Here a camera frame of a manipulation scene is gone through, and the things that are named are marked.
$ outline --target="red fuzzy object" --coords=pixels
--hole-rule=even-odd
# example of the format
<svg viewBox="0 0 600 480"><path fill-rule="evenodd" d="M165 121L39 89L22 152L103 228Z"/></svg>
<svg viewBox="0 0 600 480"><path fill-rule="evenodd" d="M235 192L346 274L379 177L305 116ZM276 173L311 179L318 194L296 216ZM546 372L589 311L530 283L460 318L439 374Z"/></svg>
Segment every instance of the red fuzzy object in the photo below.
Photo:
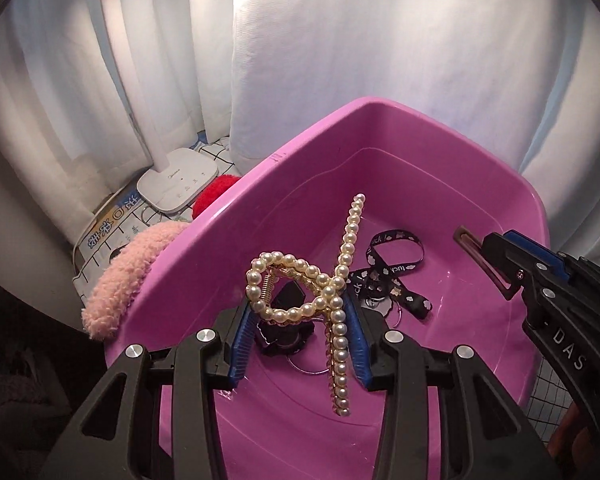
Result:
<svg viewBox="0 0 600 480"><path fill-rule="evenodd" d="M209 207L222 193L240 180L239 176L220 175L205 187L193 204L193 218Z"/></svg>

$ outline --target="lamp base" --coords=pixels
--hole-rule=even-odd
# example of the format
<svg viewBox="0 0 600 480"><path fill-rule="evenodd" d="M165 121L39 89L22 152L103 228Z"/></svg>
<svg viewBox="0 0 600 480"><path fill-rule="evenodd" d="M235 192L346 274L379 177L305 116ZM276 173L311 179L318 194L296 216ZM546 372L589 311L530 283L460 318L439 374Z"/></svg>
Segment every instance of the lamp base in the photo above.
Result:
<svg viewBox="0 0 600 480"><path fill-rule="evenodd" d="M184 209L218 174L218 165L208 156L189 148L167 153L169 167L158 173L149 169L136 187L145 202L163 213Z"/></svg>

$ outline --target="pink fuzzy headband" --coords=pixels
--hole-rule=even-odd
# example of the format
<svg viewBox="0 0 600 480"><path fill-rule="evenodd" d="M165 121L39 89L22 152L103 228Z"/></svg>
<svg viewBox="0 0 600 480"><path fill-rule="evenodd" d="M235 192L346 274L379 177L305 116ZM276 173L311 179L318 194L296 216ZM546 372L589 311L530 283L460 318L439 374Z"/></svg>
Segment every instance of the pink fuzzy headband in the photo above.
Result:
<svg viewBox="0 0 600 480"><path fill-rule="evenodd" d="M158 254L188 225L168 221L151 226L111 261L82 311L82 324L91 338L102 340L113 336Z"/></svg>

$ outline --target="pearl strand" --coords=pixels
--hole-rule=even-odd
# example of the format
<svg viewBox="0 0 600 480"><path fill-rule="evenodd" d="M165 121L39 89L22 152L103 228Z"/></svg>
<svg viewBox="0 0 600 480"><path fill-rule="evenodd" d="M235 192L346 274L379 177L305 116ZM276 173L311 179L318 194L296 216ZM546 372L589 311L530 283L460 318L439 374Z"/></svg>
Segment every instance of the pearl strand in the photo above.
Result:
<svg viewBox="0 0 600 480"><path fill-rule="evenodd" d="M346 286L349 275L349 267L353 263L354 244L357 241L358 223L360 222L362 208L365 204L365 196L361 193L354 197L344 227L342 245L338 264L333 269L331 286L336 290L342 290ZM339 416L349 416L349 389L347 388L347 365L349 358L349 341L347 335L347 315L343 307L344 302L340 296L335 296L330 303L330 314L326 323L327 341L330 341L330 354L328 355L328 367L331 371L331 391L333 399L333 410Z"/></svg>
<svg viewBox="0 0 600 480"><path fill-rule="evenodd" d="M345 337L347 316L343 310L344 302L340 292L346 286L349 267L353 263L355 243L358 239L358 224L364 204L365 196L362 193L357 194L351 203L333 277L320 272L318 267L310 265L302 258L296 259L292 254L283 254L279 251L260 253L259 257L251 261L251 269L246 274L247 298L251 301L252 310L263 320L285 326L301 322L303 318L312 318L316 315L324 317L333 411L339 416L350 415L346 365L349 357L349 341ZM271 308L271 293L277 276L285 276L302 283L315 294L315 299L299 308L289 310Z"/></svg>

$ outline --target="black ribbon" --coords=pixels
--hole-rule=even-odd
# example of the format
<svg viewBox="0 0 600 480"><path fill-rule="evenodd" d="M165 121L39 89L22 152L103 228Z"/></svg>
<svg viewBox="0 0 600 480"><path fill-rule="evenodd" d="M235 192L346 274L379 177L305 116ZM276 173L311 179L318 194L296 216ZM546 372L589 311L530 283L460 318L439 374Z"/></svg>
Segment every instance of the black ribbon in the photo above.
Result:
<svg viewBox="0 0 600 480"><path fill-rule="evenodd" d="M418 244L422 249L420 259L415 262L387 265L375 247L395 240L408 240ZM354 270L347 279L347 283L353 284L360 301L378 302L385 298L391 298L417 319L422 320L429 315L431 302L424 296L409 290L399 279L400 276L413 272L424 261L424 247L415 234L404 229L392 229L378 233L366 250L366 260L369 267Z"/></svg>

